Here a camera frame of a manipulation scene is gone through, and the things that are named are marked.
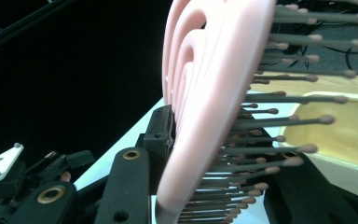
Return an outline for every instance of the dark floor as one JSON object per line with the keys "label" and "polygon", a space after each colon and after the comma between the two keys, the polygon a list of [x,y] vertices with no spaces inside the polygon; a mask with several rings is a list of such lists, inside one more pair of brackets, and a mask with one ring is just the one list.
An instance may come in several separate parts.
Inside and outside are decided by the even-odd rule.
{"label": "dark floor", "polygon": [[0,49],[0,153],[101,157],[161,98],[170,1],[77,0]]}

